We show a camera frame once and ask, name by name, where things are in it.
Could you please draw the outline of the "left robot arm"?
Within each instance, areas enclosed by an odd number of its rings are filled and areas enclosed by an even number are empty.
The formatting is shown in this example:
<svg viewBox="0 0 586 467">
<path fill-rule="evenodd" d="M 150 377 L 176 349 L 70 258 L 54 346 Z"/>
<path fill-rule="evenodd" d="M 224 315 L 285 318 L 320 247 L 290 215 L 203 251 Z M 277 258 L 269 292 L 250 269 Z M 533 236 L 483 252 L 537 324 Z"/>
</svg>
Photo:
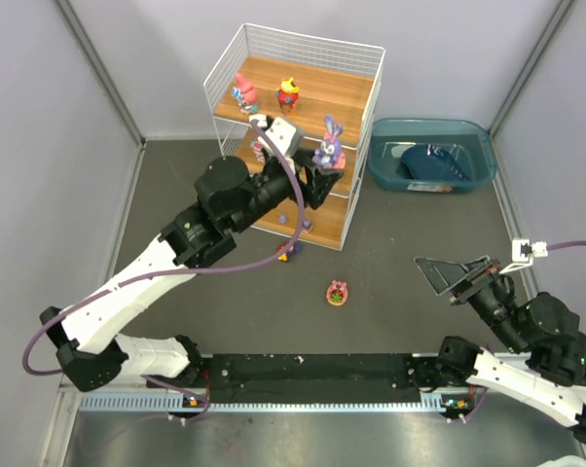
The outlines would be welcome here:
<svg viewBox="0 0 586 467">
<path fill-rule="evenodd" d="M 60 322 L 59 308 L 49 307 L 40 320 L 56 348 L 62 372 L 81 391 L 98 389 L 116 377 L 148 376 L 189 386 L 204 364 L 186 336 L 166 340 L 135 338 L 122 329 L 158 298 L 211 269 L 232 252 L 235 233 L 294 198 L 298 182 L 306 207 L 316 209 L 344 175 L 344 162 L 329 163 L 316 151 L 302 148 L 279 162 L 267 157 L 262 171 L 250 173 L 238 157 L 212 161 L 195 183 L 197 200 L 181 211 L 147 248 L 103 287 L 103 297 Z"/>
</svg>

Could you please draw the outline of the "yellow bear ice cream cone toy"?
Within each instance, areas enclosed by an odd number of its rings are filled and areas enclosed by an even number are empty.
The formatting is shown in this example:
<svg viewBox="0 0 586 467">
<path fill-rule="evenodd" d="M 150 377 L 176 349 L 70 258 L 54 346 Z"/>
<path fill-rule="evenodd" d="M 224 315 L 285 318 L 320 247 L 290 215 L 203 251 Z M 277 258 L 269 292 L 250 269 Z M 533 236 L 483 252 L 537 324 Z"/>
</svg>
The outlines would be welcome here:
<svg viewBox="0 0 586 467">
<path fill-rule="evenodd" d="M 275 95 L 280 112 L 283 115 L 287 115 L 294 110 L 299 94 L 300 88 L 295 84 L 293 77 L 281 81 Z"/>
</svg>

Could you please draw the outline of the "pink toy with goggles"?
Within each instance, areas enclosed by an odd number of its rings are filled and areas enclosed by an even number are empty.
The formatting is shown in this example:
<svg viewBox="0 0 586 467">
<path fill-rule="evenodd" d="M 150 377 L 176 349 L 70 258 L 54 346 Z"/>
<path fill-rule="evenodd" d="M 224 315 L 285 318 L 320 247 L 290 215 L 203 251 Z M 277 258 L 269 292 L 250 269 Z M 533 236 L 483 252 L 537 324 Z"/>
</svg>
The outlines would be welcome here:
<svg viewBox="0 0 586 467">
<path fill-rule="evenodd" d="M 263 144 L 258 139 L 255 139 L 250 143 L 250 149 L 254 153 L 256 160 L 259 163 L 264 164 L 266 161 L 266 154 L 263 149 Z"/>
</svg>

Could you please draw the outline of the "purple bunny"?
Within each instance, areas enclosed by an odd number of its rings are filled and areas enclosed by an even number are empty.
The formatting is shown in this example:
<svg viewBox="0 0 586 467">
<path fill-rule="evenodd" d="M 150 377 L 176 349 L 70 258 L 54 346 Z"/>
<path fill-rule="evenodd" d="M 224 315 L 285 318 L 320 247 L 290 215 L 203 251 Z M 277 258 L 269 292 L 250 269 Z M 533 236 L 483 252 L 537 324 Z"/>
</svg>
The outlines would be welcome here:
<svg viewBox="0 0 586 467">
<path fill-rule="evenodd" d="M 343 170 L 347 164 L 341 143 L 341 136 L 345 129 L 330 114 L 325 116 L 324 122 L 326 131 L 320 146 L 314 151 L 312 160 L 322 168 Z"/>
</svg>

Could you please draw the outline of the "pink bear donut toy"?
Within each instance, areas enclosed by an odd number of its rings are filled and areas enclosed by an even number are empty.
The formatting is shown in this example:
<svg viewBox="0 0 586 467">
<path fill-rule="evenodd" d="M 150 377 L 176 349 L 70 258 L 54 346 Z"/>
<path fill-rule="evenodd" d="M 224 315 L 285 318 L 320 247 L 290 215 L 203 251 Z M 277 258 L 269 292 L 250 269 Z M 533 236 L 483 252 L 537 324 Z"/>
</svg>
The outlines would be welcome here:
<svg viewBox="0 0 586 467">
<path fill-rule="evenodd" d="M 326 290 L 329 305 L 341 306 L 348 300 L 348 284 L 343 280 L 333 280 Z"/>
</svg>

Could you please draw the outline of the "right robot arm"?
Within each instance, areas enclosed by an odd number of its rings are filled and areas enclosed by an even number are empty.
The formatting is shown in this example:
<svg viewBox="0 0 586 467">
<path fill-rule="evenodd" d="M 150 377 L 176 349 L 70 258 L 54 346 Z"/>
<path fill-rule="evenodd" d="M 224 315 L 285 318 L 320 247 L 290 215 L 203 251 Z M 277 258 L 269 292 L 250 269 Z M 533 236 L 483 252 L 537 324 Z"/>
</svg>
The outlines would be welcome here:
<svg viewBox="0 0 586 467">
<path fill-rule="evenodd" d="M 519 369 L 481 345 L 448 336 L 435 360 L 440 384 L 500 392 L 551 417 L 586 445 L 586 335 L 579 316 L 548 292 L 518 304 L 512 278 L 489 256 L 414 262 L 436 295 L 470 305 L 510 353 L 527 357 Z"/>
</svg>

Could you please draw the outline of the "pink rabbit toy blue bow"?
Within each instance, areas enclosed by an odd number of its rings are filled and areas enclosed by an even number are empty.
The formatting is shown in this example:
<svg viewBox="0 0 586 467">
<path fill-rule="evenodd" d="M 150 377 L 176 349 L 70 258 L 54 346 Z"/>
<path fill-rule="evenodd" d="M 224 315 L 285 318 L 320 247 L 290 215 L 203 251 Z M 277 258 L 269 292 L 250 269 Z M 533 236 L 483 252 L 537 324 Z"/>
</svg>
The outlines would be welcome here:
<svg viewBox="0 0 586 467">
<path fill-rule="evenodd" d="M 235 85 L 231 90 L 231 96 L 236 100 L 241 113 L 252 115 L 258 112 L 258 92 L 254 85 L 239 72 L 235 75 Z"/>
</svg>

